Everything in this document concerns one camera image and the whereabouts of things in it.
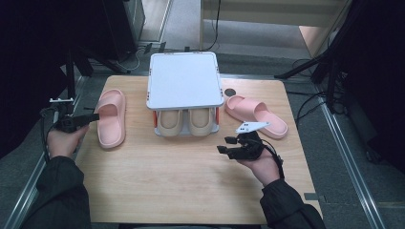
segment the slipper rack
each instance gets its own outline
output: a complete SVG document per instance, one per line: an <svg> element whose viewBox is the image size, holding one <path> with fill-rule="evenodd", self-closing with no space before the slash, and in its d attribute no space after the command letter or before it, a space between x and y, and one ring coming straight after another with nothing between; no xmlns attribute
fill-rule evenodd
<svg viewBox="0 0 405 229"><path fill-rule="evenodd" d="M224 104L220 72L214 52L166 52L151 56L146 106L153 111L155 133L161 112L183 113L181 131L190 132L190 109L209 109L212 130L219 131L219 107Z"/></svg>

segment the wooden table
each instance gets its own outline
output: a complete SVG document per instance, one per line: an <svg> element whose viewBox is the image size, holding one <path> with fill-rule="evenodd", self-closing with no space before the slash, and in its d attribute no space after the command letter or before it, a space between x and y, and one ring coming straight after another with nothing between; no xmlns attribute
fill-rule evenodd
<svg viewBox="0 0 405 229"><path fill-rule="evenodd" d="M286 181L304 199L315 193L284 85L274 80L222 79L223 89L264 101L288 124L288 135L271 142L284 160ZM213 135L165 138L154 132L146 107L147 77L111 76L104 91L127 99L126 138L111 150L98 145L96 123L86 134L76 164L85 174L93 222L266 224L262 184L249 169L218 153L241 122L220 108ZM321 212L317 200L305 200Z"/></svg>

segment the hand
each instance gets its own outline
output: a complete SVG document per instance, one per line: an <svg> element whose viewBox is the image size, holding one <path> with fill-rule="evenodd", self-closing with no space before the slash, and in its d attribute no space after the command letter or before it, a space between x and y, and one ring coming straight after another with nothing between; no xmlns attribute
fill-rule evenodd
<svg viewBox="0 0 405 229"><path fill-rule="evenodd" d="M280 178L277 164L267 149L264 149L256 160L238 160L238 162L251 169L253 175L262 182L263 186Z"/></svg>
<svg viewBox="0 0 405 229"><path fill-rule="evenodd" d="M50 158L55 156L72 157L80 139L88 130L89 126L82 127L70 134L58 130L50 131L47 140Z"/></svg>

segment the black jacket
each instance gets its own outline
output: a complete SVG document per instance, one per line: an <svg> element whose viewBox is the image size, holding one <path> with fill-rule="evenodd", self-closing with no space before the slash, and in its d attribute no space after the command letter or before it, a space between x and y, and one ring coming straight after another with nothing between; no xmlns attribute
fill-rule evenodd
<svg viewBox="0 0 405 229"><path fill-rule="evenodd" d="M21 228L91 228L89 195L83 173L64 156L53 158L36 183L38 198ZM319 213L304 204L283 179L263 189L260 200L272 228L325 228Z"/></svg>

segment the pink slide sandal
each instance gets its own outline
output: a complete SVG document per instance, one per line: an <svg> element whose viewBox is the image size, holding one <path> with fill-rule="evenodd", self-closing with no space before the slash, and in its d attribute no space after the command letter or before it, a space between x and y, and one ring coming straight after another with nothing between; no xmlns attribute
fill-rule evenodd
<svg viewBox="0 0 405 229"><path fill-rule="evenodd" d="M270 112L263 102L233 95L226 100L225 110L240 121L270 122L270 125L259 131L272 138L279 139L287 134L288 127L286 122L276 114Z"/></svg>
<svg viewBox="0 0 405 229"><path fill-rule="evenodd" d="M99 114L97 132L104 149L116 147L125 138L125 95L112 89L103 93L98 100L96 113Z"/></svg>

